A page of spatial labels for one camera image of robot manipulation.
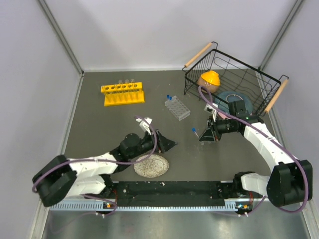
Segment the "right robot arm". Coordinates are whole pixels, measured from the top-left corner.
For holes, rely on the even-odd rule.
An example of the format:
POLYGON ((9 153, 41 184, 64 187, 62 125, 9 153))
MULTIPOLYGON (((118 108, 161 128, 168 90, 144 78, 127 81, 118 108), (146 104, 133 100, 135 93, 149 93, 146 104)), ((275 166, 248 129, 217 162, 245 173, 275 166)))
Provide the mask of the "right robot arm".
POLYGON ((219 119, 215 103, 207 103, 205 110, 210 113, 207 130, 199 138, 203 142, 218 142, 222 135, 238 132, 249 141, 267 163, 271 175, 261 176, 254 172, 236 175, 233 192, 238 197, 250 191, 268 197, 270 202, 281 207, 304 203, 312 198, 312 166, 307 160, 299 161, 283 148, 268 131, 259 116, 246 110, 243 100, 229 104, 226 119, 219 119))

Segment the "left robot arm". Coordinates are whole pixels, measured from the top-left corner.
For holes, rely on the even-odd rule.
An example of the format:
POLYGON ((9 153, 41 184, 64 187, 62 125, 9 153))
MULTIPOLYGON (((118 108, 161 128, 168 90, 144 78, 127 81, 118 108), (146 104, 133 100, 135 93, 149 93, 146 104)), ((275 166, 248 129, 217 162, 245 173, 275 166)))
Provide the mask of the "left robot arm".
POLYGON ((153 134, 145 133, 143 138, 130 133, 118 147, 99 156, 72 159, 58 155, 33 177, 32 190, 46 207, 85 194, 106 198, 113 191, 112 174, 124 171, 133 164, 132 159, 146 159, 153 153, 165 153, 175 146, 177 142, 156 130, 153 134))

